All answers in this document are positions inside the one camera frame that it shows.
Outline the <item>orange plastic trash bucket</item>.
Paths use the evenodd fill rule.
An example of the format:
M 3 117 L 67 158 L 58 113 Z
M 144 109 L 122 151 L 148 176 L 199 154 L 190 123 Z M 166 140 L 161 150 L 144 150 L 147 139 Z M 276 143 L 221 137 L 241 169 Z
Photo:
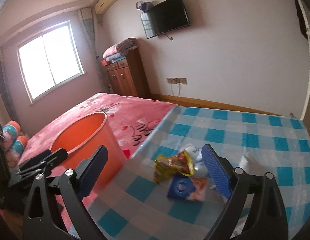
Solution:
M 75 168 L 80 161 L 91 157 L 101 145 L 108 150 L 108 160 L 93 188 L 95 193 L 99 193 L 127 162 L 127 157 L 121 150 L 105 113 L 89 114 L 65 128 L 54 140 L 50 150 L 67 150 L 69 155 L 62 162 L 62 166 Z

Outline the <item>clear plastic bottle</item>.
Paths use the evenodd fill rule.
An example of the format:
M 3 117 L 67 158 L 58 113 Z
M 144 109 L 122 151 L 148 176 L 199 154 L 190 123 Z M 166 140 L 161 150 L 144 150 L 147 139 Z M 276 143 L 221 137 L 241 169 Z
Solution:
M 186 151 L 191 157 L 195 172 L 194 176 L 196 177 L 207 177 L 210 178 L 208 169 L 206 168 L 202 160 L 202 149 L 194 146 L 193 144 L 186 144 L 180 149 L 181 151 Z

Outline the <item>blue tissue packet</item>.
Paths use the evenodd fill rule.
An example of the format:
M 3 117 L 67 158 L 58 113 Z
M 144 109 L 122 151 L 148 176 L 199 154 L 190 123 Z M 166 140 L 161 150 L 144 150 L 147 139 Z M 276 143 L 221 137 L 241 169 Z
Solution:
M 167 198 L 203 202 L 208 180 L 205 177 L 173 176 L 167 191 Z

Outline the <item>yellow snack wrapper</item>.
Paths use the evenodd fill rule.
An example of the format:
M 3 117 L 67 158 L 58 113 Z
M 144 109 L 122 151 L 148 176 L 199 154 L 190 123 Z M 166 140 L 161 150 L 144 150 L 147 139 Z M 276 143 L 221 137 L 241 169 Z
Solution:
M 174 175 L 190 177 L 195 173 L 193 161 L 186 150 L 169 157 L 160 154 L 154 162 L 153 182 L 156 184 Z

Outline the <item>rolled colourful quilt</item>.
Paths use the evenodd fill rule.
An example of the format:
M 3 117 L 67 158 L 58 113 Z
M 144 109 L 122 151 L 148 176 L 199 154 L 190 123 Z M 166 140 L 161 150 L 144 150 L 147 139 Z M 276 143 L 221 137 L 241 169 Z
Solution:
M 10 169 L 17 166 L 27 146 L 28 139 L 21 132 L 21 127 L 16 121 L 9 121 L 3 127 L 4 152 Z

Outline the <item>pink floral bedspread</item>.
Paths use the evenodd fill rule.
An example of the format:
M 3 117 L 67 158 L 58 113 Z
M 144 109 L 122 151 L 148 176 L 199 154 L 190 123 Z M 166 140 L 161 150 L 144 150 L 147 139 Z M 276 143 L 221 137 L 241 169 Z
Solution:
M 108 149 L 108 161 L 90 196 L 83 199 L 84 205 L 89 207 L 174 107 L 174 103 L 154 99 L 97 93 L 32 136 L 20 161 L 47 149 L 64 148 L 69 156 L 52 170 L 52 176 L 58 176 L 66 168 L 76 168 L 104 145 Z

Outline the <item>left grey curtain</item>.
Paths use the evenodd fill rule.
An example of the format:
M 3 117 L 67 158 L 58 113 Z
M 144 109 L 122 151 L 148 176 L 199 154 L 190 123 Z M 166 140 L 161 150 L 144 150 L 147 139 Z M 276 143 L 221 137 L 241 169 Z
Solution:
M 13 101 L 10 96 L 8 83 L 5 80 L 5 72 L 2 61 L 0 62 L 0 95 L 11 120 L 19 122 Z

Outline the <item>grey curtain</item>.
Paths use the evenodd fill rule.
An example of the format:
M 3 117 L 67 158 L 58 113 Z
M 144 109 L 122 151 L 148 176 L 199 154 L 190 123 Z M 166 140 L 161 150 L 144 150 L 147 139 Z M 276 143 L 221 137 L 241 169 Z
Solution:
M 94 64 L 98 78 L 102 87 L 102 92 L 110 93 L 110 83 L 106 71 L 102 68 L 99 55 L 96 50 L 95 26 L 92 7 L 81 8 L 78 10 L 80 27 L 85 36 L 86 42 L 94 57 Z
M 2 61 L 0 62 L 0 95 L 11 120 L 19 122 L 13 101 L 10 96 L 8 83 L 5 80 L 5 72 Z

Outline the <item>bright window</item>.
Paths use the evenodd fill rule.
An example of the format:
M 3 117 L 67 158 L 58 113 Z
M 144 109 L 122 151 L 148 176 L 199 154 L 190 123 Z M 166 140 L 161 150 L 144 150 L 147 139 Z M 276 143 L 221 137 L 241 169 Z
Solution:
M 18 46 L 17 55 L 31 103 L 85 73 L 70 21 L 28 38 Z

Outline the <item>brown wooden cabinet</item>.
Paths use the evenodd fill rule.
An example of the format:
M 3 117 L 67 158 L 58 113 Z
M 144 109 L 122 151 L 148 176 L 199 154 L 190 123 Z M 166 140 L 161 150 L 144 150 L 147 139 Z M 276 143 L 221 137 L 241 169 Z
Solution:
M 104 66 L 112 90 L 122 96 L 150 99 L 150 88 L 142 64 L 139 49 L 131 50 L 120 61 Z

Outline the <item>folded blankets on cabinet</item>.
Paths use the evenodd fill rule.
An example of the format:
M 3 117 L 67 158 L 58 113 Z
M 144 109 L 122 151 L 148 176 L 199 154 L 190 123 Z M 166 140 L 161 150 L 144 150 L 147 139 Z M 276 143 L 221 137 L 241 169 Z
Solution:
M 138 46 L 138 40 L 135 37 L 126 38 L 122 42 L 118 42 L 109 47 L 103 53 L 103 59 L 107 63 L 111 62 L 112 60 L 126 56 L 129 51 L 135 50 Z

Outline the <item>right grey curtain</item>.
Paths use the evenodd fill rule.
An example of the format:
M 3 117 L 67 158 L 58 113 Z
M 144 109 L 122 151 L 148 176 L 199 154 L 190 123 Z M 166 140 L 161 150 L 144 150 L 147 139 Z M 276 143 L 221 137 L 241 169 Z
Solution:
M 102 68 L 99 55 L 96 50 L 95 26 L 92 7 L 81 8 L 78 10 L 80 27 L 85 36 L 86 42 L 94 57 L 94 64 L 98 78 L 102 87 L 102 92 L 110 93 L 110 83 L 106 71 Z

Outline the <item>white air conditioner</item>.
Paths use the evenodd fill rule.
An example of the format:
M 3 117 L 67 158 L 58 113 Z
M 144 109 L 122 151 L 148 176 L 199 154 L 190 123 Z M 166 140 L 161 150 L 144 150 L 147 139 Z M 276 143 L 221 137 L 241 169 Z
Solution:
M 118 0 L 99 0 L 95 5 L 96 15 L 103 15 Z

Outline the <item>wall power socket strip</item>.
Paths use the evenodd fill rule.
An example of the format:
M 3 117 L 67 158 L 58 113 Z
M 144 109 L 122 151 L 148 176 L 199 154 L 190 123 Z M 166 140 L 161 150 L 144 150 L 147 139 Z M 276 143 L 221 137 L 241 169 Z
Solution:
M 187 85 L 188 84 L 186 78 L 171 78 L 171 77 L 167 78 L 167 83 L 169 83 L 169 84 L 179 84 L 180 83 L 181 85 Z

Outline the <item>wall mounted black television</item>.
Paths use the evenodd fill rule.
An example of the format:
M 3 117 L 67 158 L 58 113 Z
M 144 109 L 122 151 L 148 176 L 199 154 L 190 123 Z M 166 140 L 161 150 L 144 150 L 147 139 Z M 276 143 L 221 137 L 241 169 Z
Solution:
M 190 26 L 183 0 L 165 0 L 140 15 L 146 38 Z

